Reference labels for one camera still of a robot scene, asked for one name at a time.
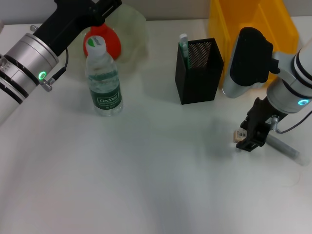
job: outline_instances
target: bottle cap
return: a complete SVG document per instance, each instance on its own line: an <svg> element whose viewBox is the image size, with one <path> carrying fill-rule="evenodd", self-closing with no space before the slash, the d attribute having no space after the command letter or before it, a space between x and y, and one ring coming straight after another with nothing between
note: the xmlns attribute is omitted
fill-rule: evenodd
<svg viewBox="0 0 312 234"><path fill-rule="evenodd" d="M180 42L181 43L187 43L188 39L187 39L187 34L183 33L180 35Z"/></svg>
<svg viewBox="0 0 312 234"><path fill-rule="evenodd" d="M91 36L86 41L88 55L99 57L106 53L106 43L103 37Z"/></svg>

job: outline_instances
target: water bottle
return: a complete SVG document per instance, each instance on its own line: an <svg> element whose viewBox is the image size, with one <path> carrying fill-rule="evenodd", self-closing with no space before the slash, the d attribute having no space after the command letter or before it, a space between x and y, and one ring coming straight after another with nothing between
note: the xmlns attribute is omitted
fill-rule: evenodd
<svg viewBox="0 0 312 234"><path fill-rule="evenodd" d="M95 110L102 116L115 115L123 107L115 61L106 50L104 38L100 36L88 38L86 48L86 77Z"/></svg>

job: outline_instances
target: mesh pen holder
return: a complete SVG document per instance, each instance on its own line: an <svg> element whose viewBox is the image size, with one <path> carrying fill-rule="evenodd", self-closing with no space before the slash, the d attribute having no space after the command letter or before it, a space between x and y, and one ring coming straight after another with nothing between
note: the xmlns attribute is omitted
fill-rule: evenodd
<svg viewBox="0 0 312 234"><path fill-rule="evenodd" d="M175 83L181 104L212 101L223 70L223 59L214 38L192 40L189 44L190 67L184 63L178 45Z"/></svg>

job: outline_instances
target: marker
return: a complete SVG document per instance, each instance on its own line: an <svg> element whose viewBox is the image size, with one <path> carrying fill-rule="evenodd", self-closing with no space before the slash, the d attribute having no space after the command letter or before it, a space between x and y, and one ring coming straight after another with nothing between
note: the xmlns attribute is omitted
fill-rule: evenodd
<svg viewBox="0 0 312 234"><path fill-rule="evenodd" d="M189 59L189 44L187 34L183 33L180 35L179 41L180 49L184 58L184 63L187 69L190 68L190 59Z"/></svg>

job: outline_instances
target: yellow bin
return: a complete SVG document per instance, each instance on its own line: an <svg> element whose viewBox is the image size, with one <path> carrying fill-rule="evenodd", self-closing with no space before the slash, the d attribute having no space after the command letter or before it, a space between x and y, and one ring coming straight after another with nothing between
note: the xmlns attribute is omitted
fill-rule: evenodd
<svg viewBox="0 0 312 234"><path fill-rule="evenodd" d="M215 38L224 60L222 86L239 31L258 29L274 45L274 51L296 53L299 34L282 0L211 0L209 37ZM267 83L275 79L270 74Z"/></svg>

